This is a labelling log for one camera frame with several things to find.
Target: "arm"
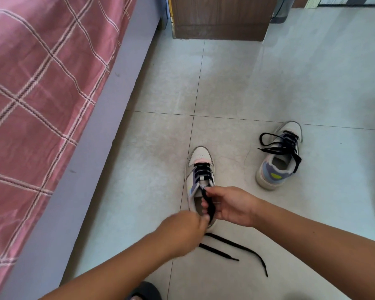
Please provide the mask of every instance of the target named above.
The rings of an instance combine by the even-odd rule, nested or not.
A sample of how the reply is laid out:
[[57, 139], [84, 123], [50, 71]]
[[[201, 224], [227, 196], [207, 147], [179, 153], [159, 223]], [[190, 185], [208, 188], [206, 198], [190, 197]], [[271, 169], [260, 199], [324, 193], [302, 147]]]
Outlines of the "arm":
[[201, 241], [209, 217], [179, 212], [152, 233], [99, 266], [44, 296], [43, 300], [125, 299], [144, 278]]
[[217, 219], [254, 227], [350, 298], [375, 299], [375, 241], [301, 217], [236, 187], [206, 191], [219, 202]]

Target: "black slipper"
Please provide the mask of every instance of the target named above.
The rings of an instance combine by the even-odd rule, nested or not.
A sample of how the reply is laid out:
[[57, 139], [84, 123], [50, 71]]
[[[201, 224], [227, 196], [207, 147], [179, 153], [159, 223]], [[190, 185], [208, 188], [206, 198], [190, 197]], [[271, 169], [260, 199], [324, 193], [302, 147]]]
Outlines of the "black slipper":
[[143, 281], [135, 288], [126, 300], [130, 300], [133, 296], [138, 296], [143, 300], [162, 300], [158, 289], [150, 282]]

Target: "yellow patch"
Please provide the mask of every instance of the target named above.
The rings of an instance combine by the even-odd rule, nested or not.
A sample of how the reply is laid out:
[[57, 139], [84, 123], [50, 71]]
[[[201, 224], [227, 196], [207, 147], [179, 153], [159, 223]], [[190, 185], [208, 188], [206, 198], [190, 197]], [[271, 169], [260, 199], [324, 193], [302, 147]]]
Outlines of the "yellow patch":
[[282, 179], [281, 176], [277, 175], [277, 174], [274, 174], [274, 173], [271, 173], [271, 176], [275, 179]]

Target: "wooden cabinet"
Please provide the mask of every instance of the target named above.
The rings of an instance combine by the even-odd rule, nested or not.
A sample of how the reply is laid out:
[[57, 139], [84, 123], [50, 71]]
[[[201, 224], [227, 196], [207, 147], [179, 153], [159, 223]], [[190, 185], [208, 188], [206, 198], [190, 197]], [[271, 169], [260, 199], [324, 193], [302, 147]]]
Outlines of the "wooden cabinet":
[[169, 0], [175, 38], [263, 41], [277, 0]]

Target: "shoelace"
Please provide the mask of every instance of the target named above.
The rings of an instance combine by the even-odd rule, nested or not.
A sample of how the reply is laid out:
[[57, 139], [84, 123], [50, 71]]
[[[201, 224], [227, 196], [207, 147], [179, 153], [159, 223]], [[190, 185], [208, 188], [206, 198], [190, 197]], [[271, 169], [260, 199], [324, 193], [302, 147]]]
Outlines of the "shoelace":
[[[267, 267], [266, 267], [266, 265], [265, 265], [264, 260], [261, 258], [261, 256], [260, 256], [259, 254], [257, 254], [257, 253], [254, 252], [253, 250], [251, 250], [251, 249], [249, 249], [249, 248], [247, 248], [247, 247], [244, 247], [244, 246], [242, 246], [242, 245], [240, 245], [240, 244], [237, 244], [237, 243], [235, 243], [235, 242], [229, 241], [228, 239], [222, 238], [222, 237], [220, 237], [220, 236], [218, 236], [218, 235], [212, 234], [212, 233], [206, 233], [205, 236], [212, 237], [212, 238], [217, 239], [217, 240], [219, 240], [219, 241], [221, 241], [221, 242], [224, 242], [224, 243], [226, 243], [226, 244], [228, 244], [228, 245], [231, 245], [231, 246], [233, 246], [233, 247], [236, 247], [236, 248], [239, 248], [239, 249], [241, 249], [241, 250], [245, 250], [246, 252], [249, 252], [249, 253], [254, 254], [255, 256], [257, 256], [257, 257], [260, 259], [260, 262], [261, 262], [261, 264], [262, 264], [262, 266], [264, 267], [264, 270], [265, 270], [265, 276], [268, 277]], [[231, 257], [230, 255], [228, 255], [228, 254], [226, 254], [226, 253], [224, 253], [224, 252], [221, 252], [220, 250], [217, 250], [217, 249], [215, 249], [215, 248], [212, 248], [212, 247], [210, 247], [210, 246], [208, 246], [208, 245], [205, 245], [205, 244], [200, 243], [200, 244], [199, 244], [199, 247], [201, 247], [201, 248], [203, 248], [203, 249], [205, 249], [205, 250], [208, 250], [209, 252], [212, 252], [212, 253], [214, 253], [214, 254], [217, 254], [217, 255], [219, 255], [219, 256], [221, 256], [221, 257], [224, 257], [224, 258], [227, 258], [227, 259], [230, 259], [230, 260], [239, 261], [239, 259], [233, 258], [233, 257]]]
[[[280, 144], [279, 147], [269, 147], [269, 148], [259, 148], [260, 151], [264, 151], [269, 154], [273, 155], [291, 155], [292, 158], [296, 161], [296, 167], [294, 168], [294, 173], [299, 168], [301, 158], [299, 155], [297, 155], [296, 145], [297, 141], [299, 140], [299, 137], [296, 136], [294, 133], [288, 130], [284, 130], [284, 133], [282, 136], [270, 134], [270, 133], [262, 133], [260, 135], [260, 143], [262, 146], [267, 147], [274, 144]], [[281, 141], [275, 141], [270, 144], [265, 145], [265, 143], [262, 140], [262, 137], [265, 135], [275, 136], [281, 139]]]
[[[196, 179], [195, 183], [200, 181], [200, 177], [203, 177], [203, 180], [211, 180], [212, 182], [214, 182], [211, 175], [210, 163], [196, 163], [194, 166], [194, 178]], [[210, 216], [211, 223], [215, 214], [215, 205], [211, 197], [207, 196], [204, 188], [201, 189], [201, 195], [208, 204], [207, 213]]]

